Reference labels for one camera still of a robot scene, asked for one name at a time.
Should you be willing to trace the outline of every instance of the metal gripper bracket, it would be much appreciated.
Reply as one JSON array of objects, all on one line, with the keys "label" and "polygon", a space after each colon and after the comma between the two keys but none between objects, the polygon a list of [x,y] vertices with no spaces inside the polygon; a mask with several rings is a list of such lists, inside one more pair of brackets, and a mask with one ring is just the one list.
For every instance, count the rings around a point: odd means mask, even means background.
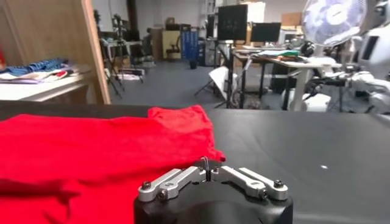
[{"label": "metal gripper bracket", "polygon": [[206,180],[206,171],[200,167],[191,166],[186,170],[173,169],[153,182],[145,182],[138,188],[139,201],[149,202],[156,197],[159,200],[169,200],[179,195],[179,190],[190,182]]},{"label": "metal gripper bracket", "polygon": [[[283,201],[288,199],[288,188],[281,181],[272,181],[247,168],[235,170],[222,166],[211,171],[211,180],[231,182],[244,189],[250,197]],[[158,198],[161,201],[176,198],[179,191],[190,182],[206,181],[206,171],[191,166],[186,170],[173,169],[153,182],[145,182],[138,188],[139,201],[149,202]]]}]

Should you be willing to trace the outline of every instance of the red fabric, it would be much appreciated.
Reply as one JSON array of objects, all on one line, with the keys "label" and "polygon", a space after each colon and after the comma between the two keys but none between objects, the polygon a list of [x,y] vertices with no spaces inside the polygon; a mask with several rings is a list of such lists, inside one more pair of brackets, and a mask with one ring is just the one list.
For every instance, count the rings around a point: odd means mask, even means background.
[{"label": "red fabric", "polygon": [[0,133],[1,223],[133,223],[143,181],[224,160],[199,106],[109,120],[20,115]]}]

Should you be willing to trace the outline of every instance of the blue garment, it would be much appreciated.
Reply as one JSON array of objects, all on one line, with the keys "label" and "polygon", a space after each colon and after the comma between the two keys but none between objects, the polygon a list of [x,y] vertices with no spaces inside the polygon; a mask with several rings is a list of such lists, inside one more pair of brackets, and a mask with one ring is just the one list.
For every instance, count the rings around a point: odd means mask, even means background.
[{"label": "blue garment", "polygon": [[63,68],[63,64],[67,63],[66,59],[56,58],[51,60],[39,61],[31,63],[28,66],[9,66],[5,70],[0,71],[0,74],[8,72],[14,76],[22,76],[31,72],[50,72],[55,69]]}]

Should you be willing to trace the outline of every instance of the fan grille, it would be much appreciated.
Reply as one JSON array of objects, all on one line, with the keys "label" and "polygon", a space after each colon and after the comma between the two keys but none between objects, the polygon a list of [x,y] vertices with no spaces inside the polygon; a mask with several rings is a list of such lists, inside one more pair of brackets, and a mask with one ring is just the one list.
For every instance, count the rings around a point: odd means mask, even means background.
[{"label": "fan grille", "polygon": [[366,13],[366,0],[309,0],[302,30],[314,44],[335,46],[360,32]]}]

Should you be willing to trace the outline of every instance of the office chair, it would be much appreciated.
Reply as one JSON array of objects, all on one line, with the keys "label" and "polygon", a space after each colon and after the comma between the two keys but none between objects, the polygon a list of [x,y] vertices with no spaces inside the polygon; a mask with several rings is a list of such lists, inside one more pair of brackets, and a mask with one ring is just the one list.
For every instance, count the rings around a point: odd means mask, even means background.
[{"label": "office chair", "polygon": [[167,50],[166,50],[166,54],[167,54],[167,58],[168,58],[168,59],[173,59],[173,58],[172,58],[172,54],[178,54],[178,53],[180,53],[180,48],[179,48],[180,37],[181,37],[181,36],[178,36],[178,37],[177,37],[176,45],[171,44],[172,49],[167,49]]}]

